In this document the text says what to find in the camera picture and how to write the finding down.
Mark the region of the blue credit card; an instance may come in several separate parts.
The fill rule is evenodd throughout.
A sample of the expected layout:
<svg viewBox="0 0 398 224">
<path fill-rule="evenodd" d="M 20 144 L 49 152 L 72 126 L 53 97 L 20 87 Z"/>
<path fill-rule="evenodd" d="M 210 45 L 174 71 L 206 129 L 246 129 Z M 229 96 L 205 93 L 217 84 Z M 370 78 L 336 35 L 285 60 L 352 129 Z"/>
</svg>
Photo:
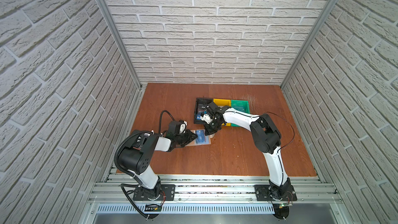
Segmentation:
<svg viewBox="0 0 398 224">
<path fill-rule="evenodd" d="M 210 144 L 210 139 L 205 135 L 205 130 L 195 130 L 198 138 L 195 140 L 196 145 L 208 145 Z"/>
</svg>

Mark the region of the tan leather card holder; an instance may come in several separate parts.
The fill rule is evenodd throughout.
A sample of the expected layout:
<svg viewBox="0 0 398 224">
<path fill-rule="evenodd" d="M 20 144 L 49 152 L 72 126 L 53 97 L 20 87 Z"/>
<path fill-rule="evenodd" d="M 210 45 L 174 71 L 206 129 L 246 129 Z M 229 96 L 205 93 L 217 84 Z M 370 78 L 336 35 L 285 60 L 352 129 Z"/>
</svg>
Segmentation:
<svg viewBox="0 0 398 224">
<path fill-rule="evenodd" d="M 196 134 L 198 137 L 194 139 L 191 143 L 189 143 L 187 146 L 202 146 L 202 145 L 210 145 L 211 144 L 211 138 L 213 138 L 212 135 L 205 135 L 205 129 L 202 130 L 192 130 L 194 134 Z"/>
</svg>

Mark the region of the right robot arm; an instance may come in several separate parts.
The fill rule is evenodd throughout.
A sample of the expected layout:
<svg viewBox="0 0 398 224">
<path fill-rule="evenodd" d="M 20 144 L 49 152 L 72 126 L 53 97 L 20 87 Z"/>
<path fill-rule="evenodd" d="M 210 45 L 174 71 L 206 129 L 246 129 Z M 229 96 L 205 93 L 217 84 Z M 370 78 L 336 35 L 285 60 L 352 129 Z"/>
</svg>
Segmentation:
<svg viewBox="0 0 398 224">
<path fill-rule="evenodd" d="M 205 134 L 213 135 L 226 123 L 235 124 L 251 132 L 256 148 L 263 153 L 269 171 L 269 186 L 273 198 L 280 200 L 291 187 L 290 178 L 281 156 L 282 135 L 268 113 L 252 115 L 229 106 L 219 107 L 215 103 L 205 106 L 200 114 L 204 121 Z"/>
</svg>

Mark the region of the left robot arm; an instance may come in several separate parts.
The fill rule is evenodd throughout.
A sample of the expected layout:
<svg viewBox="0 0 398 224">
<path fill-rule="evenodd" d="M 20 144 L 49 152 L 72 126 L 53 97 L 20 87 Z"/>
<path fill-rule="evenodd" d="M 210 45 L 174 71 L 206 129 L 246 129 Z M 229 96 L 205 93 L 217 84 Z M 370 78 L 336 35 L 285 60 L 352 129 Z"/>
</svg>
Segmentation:
<svg viewBox="0 0 398 224">
<path fill-rule="evenodd" d="M 161 194 L 161 179 L 150 166 L 154 152 L 184 148 L 197 138 L 198 135 L 187 129 L 187 123 L 182 120 L 170 122 L 165 133 L 135 130 L 117 148 L 114 164 L 138 182 L 141 192 L 154 199 Z"/>
</svg>

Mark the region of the yellow storage bin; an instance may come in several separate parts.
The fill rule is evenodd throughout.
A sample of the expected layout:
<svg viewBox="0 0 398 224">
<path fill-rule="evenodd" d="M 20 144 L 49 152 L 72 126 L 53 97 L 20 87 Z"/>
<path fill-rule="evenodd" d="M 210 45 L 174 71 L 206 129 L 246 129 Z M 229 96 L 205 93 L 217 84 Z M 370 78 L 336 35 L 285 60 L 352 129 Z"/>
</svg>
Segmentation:
<svg viewBox="0 0 398 224">
<path fill-rule="evenodd" d="M 227 99 L 213 99 L 213 102 L 220 108 L 223 108 L 224 106 L 231 107 L 231 100 Z"/>
</svg>

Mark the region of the black storage bin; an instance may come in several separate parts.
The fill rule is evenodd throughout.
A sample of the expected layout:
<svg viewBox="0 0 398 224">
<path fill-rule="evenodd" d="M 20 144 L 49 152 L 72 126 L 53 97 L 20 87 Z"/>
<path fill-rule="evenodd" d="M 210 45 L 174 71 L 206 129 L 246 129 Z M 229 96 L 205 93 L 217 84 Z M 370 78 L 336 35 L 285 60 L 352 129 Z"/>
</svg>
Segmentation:
<svg viewBox="0 0 398 224">
<path fill-rule="evenodd" d="M 211 98 L 197 98 L 195 102 L 195 109 L 194 109 L 194 124 L 204 124 L 205 122 L 200 119 L 202 114 L 207 113 L 206 106 L 213 101 Z"/>
</svg>

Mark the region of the green storage bin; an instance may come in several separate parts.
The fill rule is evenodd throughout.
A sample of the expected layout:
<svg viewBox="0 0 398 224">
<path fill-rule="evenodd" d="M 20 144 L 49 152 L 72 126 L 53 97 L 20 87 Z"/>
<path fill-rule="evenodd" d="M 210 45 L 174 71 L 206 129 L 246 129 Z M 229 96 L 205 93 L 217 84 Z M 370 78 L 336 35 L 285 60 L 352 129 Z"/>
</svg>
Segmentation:
<svg viewBox="0 0 398 224">
<path fill-rule="evenodd" d="M 250 107 L 248 101 L 231 100 L 231 107 L 237 111 L 250 114 Z"/>
</svg>

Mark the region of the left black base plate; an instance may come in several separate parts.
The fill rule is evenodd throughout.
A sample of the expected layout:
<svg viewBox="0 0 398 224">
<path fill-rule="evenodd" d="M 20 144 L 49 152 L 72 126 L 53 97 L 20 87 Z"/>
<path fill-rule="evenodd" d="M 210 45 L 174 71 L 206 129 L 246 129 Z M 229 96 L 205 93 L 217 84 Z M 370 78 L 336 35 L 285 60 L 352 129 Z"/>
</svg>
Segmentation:
<svg viewBox="0 0 398 224">
<path fill-rule="evenodd" d="M 173 184 L 161 184 L 157 185 L 153 189 L 147 189 L 145 187 L 138 187 L 134 190 L 134 201 L 173 201 L 175 197 L 176 185 Z"/>
</svg>

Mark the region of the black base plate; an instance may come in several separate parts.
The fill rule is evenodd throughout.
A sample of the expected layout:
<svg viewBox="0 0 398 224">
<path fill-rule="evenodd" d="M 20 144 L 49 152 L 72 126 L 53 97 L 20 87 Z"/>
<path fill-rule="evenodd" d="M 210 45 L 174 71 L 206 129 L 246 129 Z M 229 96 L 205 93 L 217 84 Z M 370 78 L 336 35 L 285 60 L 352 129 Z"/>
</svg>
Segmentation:
<svg viewBox="0 0 398 224">
<path fill-rule="evenodd" d="M 176 185 L 173 184 L 161 184 L 157 185 L 153 189 L 147 189 L 145 187 L 138 187 L 134 190 L 134 201 L 173 201 L 175 197 Z"/>
<path fill-rule="evenodd" d="M 254 188 L 257 201 L 297 201 L 297 196 L 292 185 L 282 187 L 255 185 Z"/>
</svg>

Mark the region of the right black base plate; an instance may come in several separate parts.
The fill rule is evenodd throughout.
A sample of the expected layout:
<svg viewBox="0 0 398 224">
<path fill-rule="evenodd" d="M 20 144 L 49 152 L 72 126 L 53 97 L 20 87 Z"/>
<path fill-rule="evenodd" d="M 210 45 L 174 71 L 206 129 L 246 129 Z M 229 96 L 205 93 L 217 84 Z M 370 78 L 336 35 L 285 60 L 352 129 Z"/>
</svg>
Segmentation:
<svg viewBox="0 0 398 224">
<path fill-rule="evenodd" d="M 297 201 L 297 196 L 292 185 L 282 187 L 255 185 L 254 188 L 257 201 Z"/>
</svg>

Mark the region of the aluminium rail frame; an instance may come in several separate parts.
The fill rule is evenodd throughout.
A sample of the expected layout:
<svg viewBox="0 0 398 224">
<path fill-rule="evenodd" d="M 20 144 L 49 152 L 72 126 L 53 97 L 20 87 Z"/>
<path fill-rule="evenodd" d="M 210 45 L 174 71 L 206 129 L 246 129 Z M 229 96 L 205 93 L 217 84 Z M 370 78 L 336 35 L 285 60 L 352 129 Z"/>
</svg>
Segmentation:
<svg viewBox="0 0 398 224">
<path fill-rule="evenodd" d="M 160 179 L 167 198 L 162 208 L 165 214 L 273 214 L 274 206 L 343 203 L 335 186 L 318 177 L 292 177 L 292 187 L 280 201 L 271 198 L 266 176 L 163 174 Z M 111 173 L 107 182 L 95 183 L 88 201 L 97 207 L 95 213 L 136 212 L 121 184 L 131 185 L 126 192 L 137 185 L 132 177 L 121 173 Z"/>
</svg>

